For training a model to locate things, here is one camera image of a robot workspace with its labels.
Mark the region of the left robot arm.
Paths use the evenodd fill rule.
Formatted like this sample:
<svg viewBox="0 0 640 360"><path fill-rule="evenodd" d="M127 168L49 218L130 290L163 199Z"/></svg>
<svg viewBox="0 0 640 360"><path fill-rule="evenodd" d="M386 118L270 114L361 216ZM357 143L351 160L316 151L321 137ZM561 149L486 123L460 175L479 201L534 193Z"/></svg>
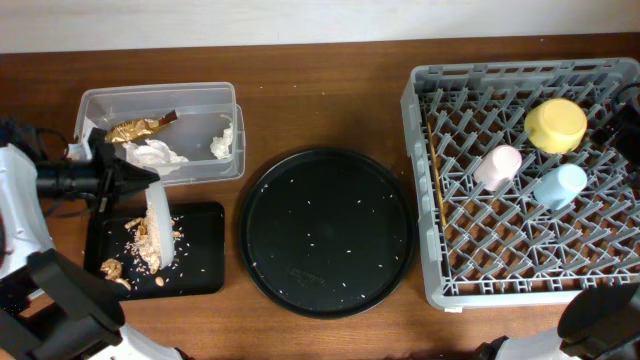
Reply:
<svg viewBox="0 0 640 360"><path fill-rule="evenodd" d="M172 261L168 201L160 176L120 159L92 129L60 160L47 156L44 129L1 120L1 348L16 359L184 359L127 324L108 281L59 253L42 198L82 199L98 216L143 192L157 216L160 264Z"/></svg>

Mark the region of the yellow bowl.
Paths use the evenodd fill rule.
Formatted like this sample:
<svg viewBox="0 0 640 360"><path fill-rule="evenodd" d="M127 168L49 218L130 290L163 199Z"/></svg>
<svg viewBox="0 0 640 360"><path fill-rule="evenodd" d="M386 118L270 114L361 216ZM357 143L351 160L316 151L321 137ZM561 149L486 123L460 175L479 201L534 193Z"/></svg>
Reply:
<svg viewBox="0 0 640 360"><path fill-rule="evenodd" d="M580 145L587 130L587 117L576 103L556 98L530 111L524 129L529 141L539 150L566 154Z"/></svg>

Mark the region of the large white tissue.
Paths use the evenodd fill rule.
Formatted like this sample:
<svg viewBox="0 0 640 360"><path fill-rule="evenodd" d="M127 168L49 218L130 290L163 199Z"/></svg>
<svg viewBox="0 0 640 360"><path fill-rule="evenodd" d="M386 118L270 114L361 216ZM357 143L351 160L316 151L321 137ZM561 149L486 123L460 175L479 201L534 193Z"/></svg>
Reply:
<svg viewBox="0 0 640 360"><path fill-rule="evenodd" d="M172 151L163 141L146 139L145 142L145 145L137 145L132 142L123 144L126 160L129 163L142 167L189 161L185 156Z"/></svg>

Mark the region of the grey plate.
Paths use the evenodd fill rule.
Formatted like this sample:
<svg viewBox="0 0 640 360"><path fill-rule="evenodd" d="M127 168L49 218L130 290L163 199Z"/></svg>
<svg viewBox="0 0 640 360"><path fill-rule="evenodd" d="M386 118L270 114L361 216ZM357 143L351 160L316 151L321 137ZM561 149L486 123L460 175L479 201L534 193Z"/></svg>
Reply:
<svg viewBox="0 0 640 360"><path fill-rule="evenodd" d="M147 210L151 212L151 234L158 244L159 268L163 269L174 260L174 236L165 188L161 181L151 183L145 190Z"/></svg>

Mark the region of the gold snack wrapper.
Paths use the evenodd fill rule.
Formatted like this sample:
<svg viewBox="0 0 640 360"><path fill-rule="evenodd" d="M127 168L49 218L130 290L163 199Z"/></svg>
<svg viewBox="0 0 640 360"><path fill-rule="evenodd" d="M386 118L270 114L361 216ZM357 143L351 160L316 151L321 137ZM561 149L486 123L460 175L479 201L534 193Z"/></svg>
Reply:
<svg viewBox="0 0 640 360"><path fill-rule="evenodd" d="M105 141L114 144L133 142L160 132L177 119L177 112L173 110L161 118L129 120L114 126L105 136Z"/></svg>

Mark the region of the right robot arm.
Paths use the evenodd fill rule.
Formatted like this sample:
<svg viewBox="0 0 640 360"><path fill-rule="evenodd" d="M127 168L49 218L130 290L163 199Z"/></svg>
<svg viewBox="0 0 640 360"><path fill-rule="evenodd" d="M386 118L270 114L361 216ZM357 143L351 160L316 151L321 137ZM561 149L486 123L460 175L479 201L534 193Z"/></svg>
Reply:
<svg viewBox="0 0 640 360"><path fill-rule="evenodd" d="M639 285L585 290L556 328L528 338L503 336L481 344L472 357L639 360Z"/></svg>

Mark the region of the food scraps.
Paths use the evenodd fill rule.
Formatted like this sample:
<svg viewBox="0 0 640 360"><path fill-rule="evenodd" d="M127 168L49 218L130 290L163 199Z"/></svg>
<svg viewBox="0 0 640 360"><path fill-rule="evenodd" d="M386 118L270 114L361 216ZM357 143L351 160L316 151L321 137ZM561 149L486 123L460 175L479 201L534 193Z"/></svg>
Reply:
<svg viewBox="0 0 640 360"><path fill-rule="evenodd" d="M144 285L160 289L168 285L170 279L160 274L160 230L152 210L147 209L144 217L107 224L106 243L109 249L100 261L99 274L126 295Z"/></svg>

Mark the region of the small white tissue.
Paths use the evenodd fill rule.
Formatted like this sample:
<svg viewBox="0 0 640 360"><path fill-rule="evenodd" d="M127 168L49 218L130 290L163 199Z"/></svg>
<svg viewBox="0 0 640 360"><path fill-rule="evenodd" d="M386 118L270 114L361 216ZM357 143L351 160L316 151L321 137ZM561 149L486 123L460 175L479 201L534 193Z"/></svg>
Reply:
<svg viewBox="0 0 640 360"><path fill-rule="evenodd" d="M231 145L233 143L233 125L223 130L221 137L214 137L210 145L210 151L216 159L223 160L231 157Z"/></svg>

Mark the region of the pink cup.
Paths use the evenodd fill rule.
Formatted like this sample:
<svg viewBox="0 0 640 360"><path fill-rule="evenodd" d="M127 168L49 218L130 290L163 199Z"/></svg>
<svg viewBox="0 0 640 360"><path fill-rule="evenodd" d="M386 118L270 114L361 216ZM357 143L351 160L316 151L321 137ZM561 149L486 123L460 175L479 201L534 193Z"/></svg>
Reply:
<svg viewBox="0 0 640 360"><path fill-rule="evenodd" d="M520 152L510 145L500 145L491 150L473 173L474 180L484 183L484 189L495 191L512 180L522 164Z"/></svg>

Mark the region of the light blue cup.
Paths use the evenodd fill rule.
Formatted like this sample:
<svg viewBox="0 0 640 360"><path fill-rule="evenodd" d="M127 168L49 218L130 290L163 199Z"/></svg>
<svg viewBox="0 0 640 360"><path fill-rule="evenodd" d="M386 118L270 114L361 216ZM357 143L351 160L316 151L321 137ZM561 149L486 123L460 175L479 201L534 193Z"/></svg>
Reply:
<svg viewBox="0 0 640 360"><path fill-rule="evenodd" d="M571 203L587 185L586 172L575 164L563 164L541 178L533 191L535 200L558 210Z"/></svg>

